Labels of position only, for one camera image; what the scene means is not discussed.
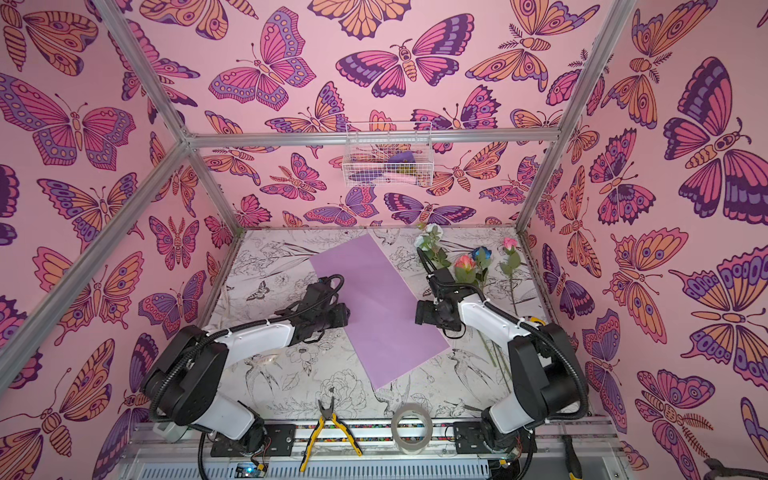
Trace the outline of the purple pink wrapping paper sheet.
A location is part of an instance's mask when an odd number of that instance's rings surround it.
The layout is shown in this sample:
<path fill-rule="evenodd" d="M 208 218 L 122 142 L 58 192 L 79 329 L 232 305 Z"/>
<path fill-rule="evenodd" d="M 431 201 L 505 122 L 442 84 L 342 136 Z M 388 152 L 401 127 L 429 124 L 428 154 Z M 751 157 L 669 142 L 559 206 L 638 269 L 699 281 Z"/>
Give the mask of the purple pink wrapping paper sheet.
<path fill-rule="evenodd" d="M 416 296 L 370 235 L 319 253 L 311 264 L 319 277 L 344 277 L 345 332 L 375 390 L 449 348 L 439 330 L 415 323 Z"/>

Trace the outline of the white fake rose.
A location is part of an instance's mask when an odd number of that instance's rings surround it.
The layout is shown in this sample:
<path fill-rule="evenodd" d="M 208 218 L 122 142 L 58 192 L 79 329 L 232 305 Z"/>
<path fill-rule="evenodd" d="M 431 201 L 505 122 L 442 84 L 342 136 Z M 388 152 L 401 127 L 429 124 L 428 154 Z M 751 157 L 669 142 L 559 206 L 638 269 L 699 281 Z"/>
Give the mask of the white fake rose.
<path fill-rule="evenodd" d="M 441 245 L 442 237 L 442 227 L 436 223 L 429 223 L 424 226 L 414 241 L 417 252 L 435 269 L 448 268 L 452 265 L 446 250 Z"/>

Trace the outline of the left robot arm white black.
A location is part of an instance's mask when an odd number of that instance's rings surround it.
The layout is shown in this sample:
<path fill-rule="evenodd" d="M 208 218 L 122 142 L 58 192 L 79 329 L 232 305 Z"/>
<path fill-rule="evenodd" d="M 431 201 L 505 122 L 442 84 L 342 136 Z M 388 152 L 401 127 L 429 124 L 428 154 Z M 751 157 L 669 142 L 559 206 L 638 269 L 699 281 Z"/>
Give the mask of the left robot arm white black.
<path fill-rule="evenodd" d="M 252 408 L 219 391 L 225 369 L 255 355 L 310 343 L 327 330 L 348 325 L 339 301 L 344 277 L 334 274 L 307 287 L 304 297 L 271 319 L 215 332 L 183 328 L 150 367 L 141 392 L 150 400 L 149 419 L 215 433 L 255 451 L 266 437 Z"/>

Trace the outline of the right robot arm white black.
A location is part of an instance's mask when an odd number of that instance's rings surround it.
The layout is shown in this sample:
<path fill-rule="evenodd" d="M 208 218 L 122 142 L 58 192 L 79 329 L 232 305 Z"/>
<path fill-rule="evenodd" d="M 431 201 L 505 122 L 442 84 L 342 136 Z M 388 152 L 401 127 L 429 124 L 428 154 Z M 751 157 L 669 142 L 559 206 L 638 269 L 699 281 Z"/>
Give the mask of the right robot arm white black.
<path fill-rule="evenodd" d="M 424 251 L 417 253 L 434 299 L 417 304 L 415 323 L 446 333 L 472 328 L 507 349 L 512 391 L 486 408 L 480 420 L 491 450 L 507 450 L 549 421 L 587 416 L 589 385 L 563 328 L 502 310 L 478 287 L 458 282 Z"/>

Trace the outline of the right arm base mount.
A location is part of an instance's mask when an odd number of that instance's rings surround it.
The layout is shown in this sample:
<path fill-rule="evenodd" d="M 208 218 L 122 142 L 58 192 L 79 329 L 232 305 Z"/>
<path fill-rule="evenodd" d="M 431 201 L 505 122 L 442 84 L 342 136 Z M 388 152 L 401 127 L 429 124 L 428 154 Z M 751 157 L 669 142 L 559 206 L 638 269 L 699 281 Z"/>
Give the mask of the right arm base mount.
<path fill-rule="evenodd" d="M 531 433 L 525 428 L 503 434 L 484 421 L 453 423 L 454 445 L 459 454 L 519 455 L 532 449 Z"/>

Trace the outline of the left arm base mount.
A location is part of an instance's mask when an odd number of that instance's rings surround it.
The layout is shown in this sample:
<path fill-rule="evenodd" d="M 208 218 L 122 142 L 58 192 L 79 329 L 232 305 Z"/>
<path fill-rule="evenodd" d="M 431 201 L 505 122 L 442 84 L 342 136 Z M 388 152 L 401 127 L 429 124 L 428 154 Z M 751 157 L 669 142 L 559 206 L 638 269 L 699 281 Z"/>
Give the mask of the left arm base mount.
<path fill-rule="evenodd" d="M 268 423 L 252 427 L 241 439 L 232 440 L 217 434 L 210 455 L 214 458 L 289 457 L 295 444 L 297 425 L 293 423 Z"/>

